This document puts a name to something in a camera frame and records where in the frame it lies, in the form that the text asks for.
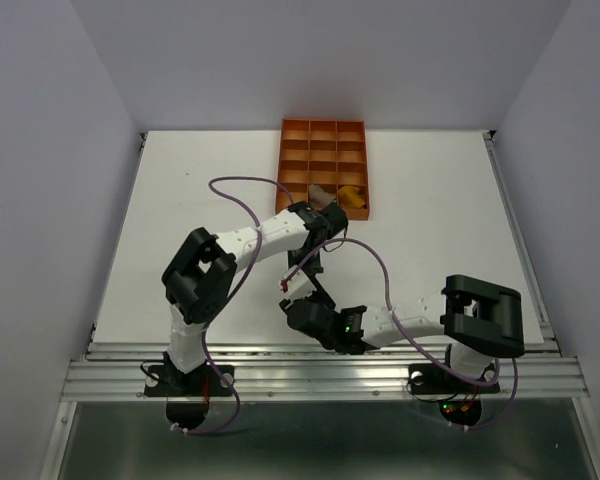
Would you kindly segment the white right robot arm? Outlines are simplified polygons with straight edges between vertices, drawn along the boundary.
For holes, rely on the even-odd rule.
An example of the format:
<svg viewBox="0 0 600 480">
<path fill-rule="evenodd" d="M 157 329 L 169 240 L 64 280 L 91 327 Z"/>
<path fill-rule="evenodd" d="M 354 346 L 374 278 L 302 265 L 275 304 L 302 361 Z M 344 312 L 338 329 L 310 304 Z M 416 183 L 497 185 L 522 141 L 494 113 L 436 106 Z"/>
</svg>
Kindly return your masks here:
<svg viewBox="0 0 600 480">
<path fill-rule="evenodd" d="M 362 355 L 402 340 L 452 339 L 440 366 L 452 390 L 482 380 L 495 360 L 525 353 L 520 293 L 473 277 L 451 275 L 439 294 L 394 308 L 337 310 L 318 280 L 302 271 L 288 274 L 281 291 L 287 325 L 328 351 Z"/>
</svg>

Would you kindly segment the mustard yellow striped sock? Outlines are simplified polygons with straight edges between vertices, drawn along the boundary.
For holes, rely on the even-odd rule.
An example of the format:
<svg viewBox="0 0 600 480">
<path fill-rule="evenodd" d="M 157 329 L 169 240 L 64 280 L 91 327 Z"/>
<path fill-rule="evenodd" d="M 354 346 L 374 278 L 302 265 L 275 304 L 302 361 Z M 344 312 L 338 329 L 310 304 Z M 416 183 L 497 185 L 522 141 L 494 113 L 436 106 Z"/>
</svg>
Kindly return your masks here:
<svg viewBox="0 0 600 480">
<path fill-rule="evenodd" d="M 367 202 L 360 186 L 343 185 L 337 191 L 340 207 L 347 209 L 365 209 Z"/>
</svg>

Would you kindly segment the orange compartment tray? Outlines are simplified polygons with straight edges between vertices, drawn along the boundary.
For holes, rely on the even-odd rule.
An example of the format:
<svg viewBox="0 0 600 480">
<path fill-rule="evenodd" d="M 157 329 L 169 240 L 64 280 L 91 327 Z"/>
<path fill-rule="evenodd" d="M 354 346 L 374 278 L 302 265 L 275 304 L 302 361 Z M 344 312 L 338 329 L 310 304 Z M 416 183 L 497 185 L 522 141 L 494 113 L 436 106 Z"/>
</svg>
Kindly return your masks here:
<svg viewBox="0 0 600 480">
<path fill-rule="evenodd" d="M 285 118 L 281 124 L 274 208 L 277 212 L 308 199 L 308 186 L 320 185 L 336 195 L 343 185 L 360 186 L 365 209 L 343 208 L 353 221 L 370 217 L 370 183 L 366 130 L 362 120 Z"/>
</svg>

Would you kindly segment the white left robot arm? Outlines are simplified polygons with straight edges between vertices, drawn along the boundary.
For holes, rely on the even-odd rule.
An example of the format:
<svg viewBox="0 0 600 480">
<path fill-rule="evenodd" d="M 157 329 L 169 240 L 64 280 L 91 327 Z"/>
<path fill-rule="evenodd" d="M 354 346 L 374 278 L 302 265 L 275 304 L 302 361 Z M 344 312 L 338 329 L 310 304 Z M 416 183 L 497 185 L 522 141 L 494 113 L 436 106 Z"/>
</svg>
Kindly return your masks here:
<svg viewBox="0 0 600 480">
<path fill-rule="evenodd" d="M 195 392 L 206 361 L 203 334 L 232 299 L 234 277 L 278 254 L 294 266 L 313 248 L 348 227 L 344 210 L 331 203 L 316 210 L 300 201 L 252 226 L 212 234 L 197 228 L 187 236 L 162 274 L 172 315 L 168 382 L 179 393 Z"/>
</svg>

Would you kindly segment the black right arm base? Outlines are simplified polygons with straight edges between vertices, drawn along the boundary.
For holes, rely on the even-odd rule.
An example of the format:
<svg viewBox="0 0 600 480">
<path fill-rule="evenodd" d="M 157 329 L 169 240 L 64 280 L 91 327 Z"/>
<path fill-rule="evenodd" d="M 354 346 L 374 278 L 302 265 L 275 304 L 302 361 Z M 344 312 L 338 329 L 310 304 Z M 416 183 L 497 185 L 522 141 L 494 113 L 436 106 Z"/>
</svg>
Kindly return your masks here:
<svg viewBox="0 0 600 480">
<path fill-rule="evenodd" d="M 442 419 L 452 426 L 472 430 L 482 417 L 482 396 L 497 394 L 501 389 L 498 383 L 477 386 L 432 363 L 416 363 L 408 367 L 406 391 L 416 401 L 436 406 Z"/>
</svg>

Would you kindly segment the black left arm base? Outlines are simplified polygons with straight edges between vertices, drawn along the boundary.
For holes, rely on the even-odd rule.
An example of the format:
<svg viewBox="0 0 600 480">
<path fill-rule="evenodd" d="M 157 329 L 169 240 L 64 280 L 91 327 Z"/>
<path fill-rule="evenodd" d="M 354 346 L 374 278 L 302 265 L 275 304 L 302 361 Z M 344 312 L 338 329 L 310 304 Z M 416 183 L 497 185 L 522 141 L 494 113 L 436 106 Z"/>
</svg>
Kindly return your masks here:
<svg viewBox="0 0 600 480">
<path fill-rule="evenodd" d="M 220 378 L 204 361 L 190 373 L 183 374 L 169 362 L 147 365 L 140 371 L 145 376 L 143 395 L 166 401 L 165 416 L 170 428 L 183 434 L 208 434 L 218 427 L 204 426 L 209 418 L 213 398 L 231 398 L 229 383 L 234 380 L 233 365 L 218 367 Z"/>
</svg>

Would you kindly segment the taupe sock with maroon cuff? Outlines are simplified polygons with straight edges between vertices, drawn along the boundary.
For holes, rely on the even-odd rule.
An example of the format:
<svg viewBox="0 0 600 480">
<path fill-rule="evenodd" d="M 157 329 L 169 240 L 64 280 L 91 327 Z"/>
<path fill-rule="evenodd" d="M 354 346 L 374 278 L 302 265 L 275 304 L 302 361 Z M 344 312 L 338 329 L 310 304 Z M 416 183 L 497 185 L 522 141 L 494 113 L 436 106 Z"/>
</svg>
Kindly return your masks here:
<svg viewBox="0 0 600 480">
<path fill-rule="evenodd" d="M 336 201 L 336 195 L 327 192 L 320 185 L 310 184 L 308 186 L 309 203 L 315 208 L 324 208 Z"/>
</svg>

